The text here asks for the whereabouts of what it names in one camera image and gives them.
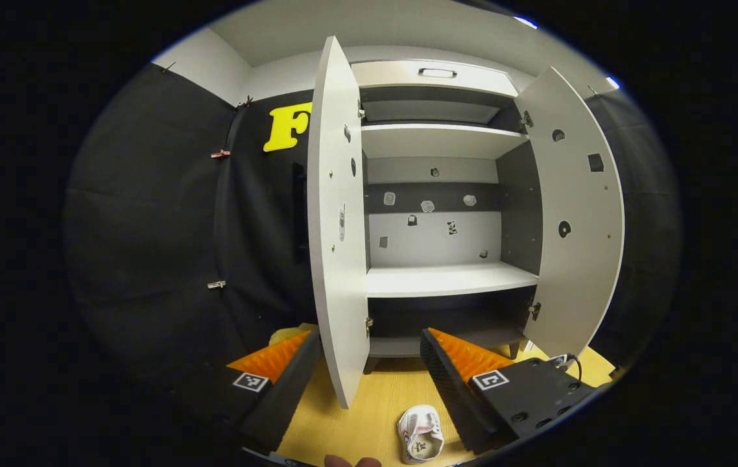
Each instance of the cable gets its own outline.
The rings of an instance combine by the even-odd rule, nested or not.
[[[568,360],[576,360],[577,361],[577,368],[579,368],[579,382],[582,382],[582,363],[580,363],[579,358],[577,358],[576,355],[573,353],[568,354]]]

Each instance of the light wood table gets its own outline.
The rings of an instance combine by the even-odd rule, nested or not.
[[[509,355],[506,346],[494,350]],[[534,347],[528,352],[519,351],[516,361],[533,357],[546,359],[548,355]],[[582,380],[587,384],[596,387],[611,381],[608,374],[614,366],[597,352],[586,349],[580,362]],[[571,366],[568,374],[577,377],[577,366]],[[406,465],[401,461],[396,425],[404,411],[419,404],[437,408],[444,432],[444,449],[429,465],[443,467],[475,458],[472,451],[464,449],[419,358],[381,360],[372,374],[363,376],[349,410],[337,404],[326,363],[321,358],[277,454],[313,465],[322,465],[327,454],[339,455],[352,464],[363,457],[374,457],[384,467]]]

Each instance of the white wall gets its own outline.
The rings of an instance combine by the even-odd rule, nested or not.
[[[302,53],[275,60],[265,65],[254,66],[248,75],[247,83],[242,87],[236,100],[243,101],[247,95],[251,95],[254,100],[259,100],[271,97],[272,95],[314,89],[316,72],[318,71],[320,55],[322,53],[322,44],[320,44],[320,49],[321,51]],[[514,83],[517,91],[520,92],[535,78],[510,66],[491,62],[490,60],[427,47],[410,47],[410,45],[356,45],[356,47],[343,47],[343,53],[346,54],[349,62],[419,58],[485,66],[508,74],[511,82]]]
[[[165,50],[153,63],[197,83],[222,100],[236,106],[239,91],[248,80],[251,65],[245,62],[209,27],[198,30]]]

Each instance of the white shelf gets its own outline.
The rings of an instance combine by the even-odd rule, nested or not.
[[[361,128],[369,159],[454,157],[499,159],[528,141],[527,135],[480,126],[439,124],[366,125]]]
[[[535,285],[539,277],[506,263],[370,268],[366,296],[443,296],[493,292]]]

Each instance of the cabinet door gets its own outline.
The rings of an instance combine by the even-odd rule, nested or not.
[[[360,92],[334,36],[326,39],[309,130],[309,252],[320,335],[340,406],[369,355]]]
[[[620,178],[591,110],[554,68],[516,98],[539,172],[542,262],[524,334],[547,355],[579,354],[614,293],[623,248]]]

